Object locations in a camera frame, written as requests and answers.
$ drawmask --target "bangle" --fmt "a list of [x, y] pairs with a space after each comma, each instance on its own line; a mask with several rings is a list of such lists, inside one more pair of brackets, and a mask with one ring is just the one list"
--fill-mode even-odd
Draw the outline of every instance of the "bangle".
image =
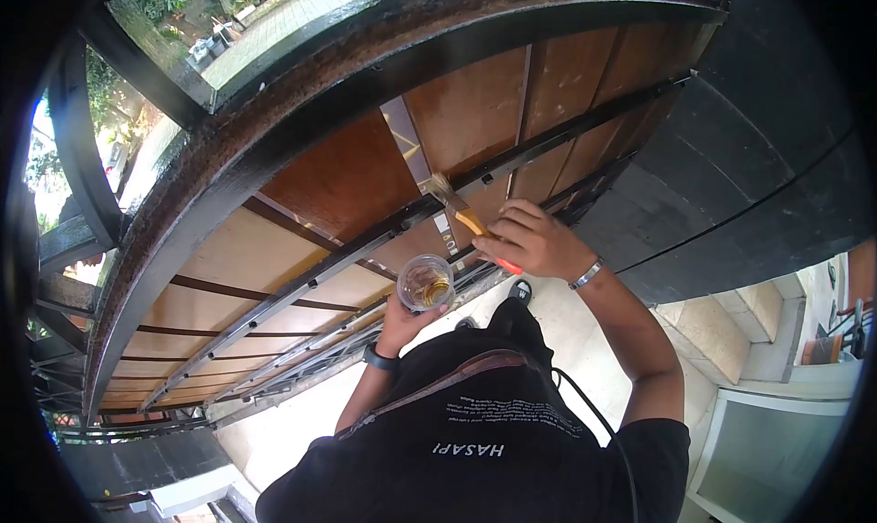
[[569, 284], [569, 288], [572, 289], [573, 291], [575, 291], [579, 287], [585, 285], [587, 282], [589, 282], [591, 280], [591, 277], [594, 277], [595, 275], [597, 275], [598, 271], [600, 271], [600, 268], [602, 268], [602, 264], [603, 264], [602, 256], [598, 256], [597, 262], [595, 262], [593, 266], [588, 268], [587, 272], [585, 272], [585, 274], [582, 277], [579, 277], [578, 279], [575, 280], [575, 282]]
[[399, 368], [399, 358], [394, 357], [391, 359], [375, 352], [375, 344], [376, 342], [372, 342], [366, 347], [366, 351], [362, 355], [362, 361], [369, 365], [378, 367], [380, 370], [396, 372]]

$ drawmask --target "red handle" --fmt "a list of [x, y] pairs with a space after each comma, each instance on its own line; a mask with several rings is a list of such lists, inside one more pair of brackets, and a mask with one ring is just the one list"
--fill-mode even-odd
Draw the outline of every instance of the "red handle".
[[499, 266], [502, 266], [503, 268], [507, 269], [508, 271], [510, 271], [512, 274], [514, 274], [516, 276], [520, 276], [521, 274], [523, 274], [523, 268], [521, 268], [517, 264], [510, 263], [509, 261], [505, 260], [504, 258], [497, 258], [497, 264]]

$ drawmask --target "clear plastic cup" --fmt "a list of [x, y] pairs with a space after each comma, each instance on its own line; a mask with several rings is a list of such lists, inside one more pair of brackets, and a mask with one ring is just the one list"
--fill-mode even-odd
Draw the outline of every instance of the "clear plastic cup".
[[415, 312], [426, 312], [454, 300], [454, 271], [437, 254], [412, 258], [399, 274], [396, 292], [404, 305]]

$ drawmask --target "staircase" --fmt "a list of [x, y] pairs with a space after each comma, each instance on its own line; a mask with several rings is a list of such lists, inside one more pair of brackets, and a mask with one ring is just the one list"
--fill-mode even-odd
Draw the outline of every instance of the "staircase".
[[736, 385], [765, 355], [782, 378], [797, 348], [804, 289], [796, 274], [701, 298], [657, 305], [652, 314], [687, 359], [714, 384]]

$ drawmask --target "black watch strap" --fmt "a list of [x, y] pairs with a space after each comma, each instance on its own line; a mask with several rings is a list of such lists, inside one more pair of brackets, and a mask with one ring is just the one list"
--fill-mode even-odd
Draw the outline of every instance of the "black watch strap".
[[374, 365], [380, 370], [388, 370], [390, 372], [396, 372], [396, 369], [399, 368], [399, 358], [394, 357], [390, 359], [389, 357], [384, 357], [383, 355], [378, 354], [375, 352], [375, 342], [372, 342], [366, 347], [366, 351], [362, 355], [362, 361], [369, 365]]

